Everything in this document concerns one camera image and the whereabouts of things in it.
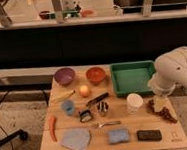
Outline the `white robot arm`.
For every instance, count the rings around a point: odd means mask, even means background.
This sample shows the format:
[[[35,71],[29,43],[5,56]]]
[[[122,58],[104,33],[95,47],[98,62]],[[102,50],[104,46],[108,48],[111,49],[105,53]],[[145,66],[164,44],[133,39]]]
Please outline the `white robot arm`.
[[[154,93],[154,111],[160,112],[165,106],[176,84],[187,89],[187,47],[178,47],[161,54],[154,62],[155,73],[147,86]]]

